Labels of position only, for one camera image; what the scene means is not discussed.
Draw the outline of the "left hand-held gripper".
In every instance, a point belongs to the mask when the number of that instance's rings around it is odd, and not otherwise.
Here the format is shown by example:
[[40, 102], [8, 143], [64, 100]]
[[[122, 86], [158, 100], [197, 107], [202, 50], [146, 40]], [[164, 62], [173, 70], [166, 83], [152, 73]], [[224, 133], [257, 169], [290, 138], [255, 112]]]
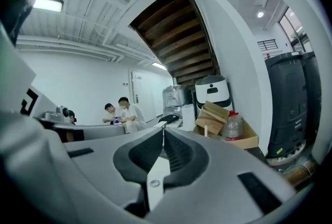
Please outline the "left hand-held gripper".
[[1, 25], [1, 131], [40, 123], [46, 129], [70, 124], [67, 108], [55, 105], [32, 86], [36, 74], [22, 59]]

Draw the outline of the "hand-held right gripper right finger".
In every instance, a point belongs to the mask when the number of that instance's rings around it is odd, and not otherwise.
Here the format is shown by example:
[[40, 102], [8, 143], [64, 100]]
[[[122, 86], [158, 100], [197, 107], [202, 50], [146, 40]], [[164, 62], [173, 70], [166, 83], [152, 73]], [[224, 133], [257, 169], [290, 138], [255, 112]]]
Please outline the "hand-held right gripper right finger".
[[164, 149], [180, 166], [164, 179], [150, 223], [250, 223], [295, 195], [276, 171], [230, 143], [167, 128]]

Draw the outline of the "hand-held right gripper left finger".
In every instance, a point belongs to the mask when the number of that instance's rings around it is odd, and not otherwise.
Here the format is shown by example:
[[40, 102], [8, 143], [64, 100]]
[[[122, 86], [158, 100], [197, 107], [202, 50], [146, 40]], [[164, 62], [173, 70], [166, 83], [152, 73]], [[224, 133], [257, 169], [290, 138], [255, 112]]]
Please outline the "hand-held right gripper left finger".
[[158, 159], [163, 129], [66, 143], [71, 161], [102, 195], [126, 211], [145, 217], [150, 211], [147, 175]]

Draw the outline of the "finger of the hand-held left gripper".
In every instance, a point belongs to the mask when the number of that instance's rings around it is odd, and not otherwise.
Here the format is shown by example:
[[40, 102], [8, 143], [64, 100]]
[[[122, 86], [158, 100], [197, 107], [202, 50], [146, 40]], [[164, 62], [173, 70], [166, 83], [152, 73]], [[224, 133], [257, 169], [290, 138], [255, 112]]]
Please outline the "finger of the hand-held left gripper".
[[74, 125], [55, 124], [52, 129], [58, 133], [63, 143], [88, 141], [125, 134], [122, 125]]

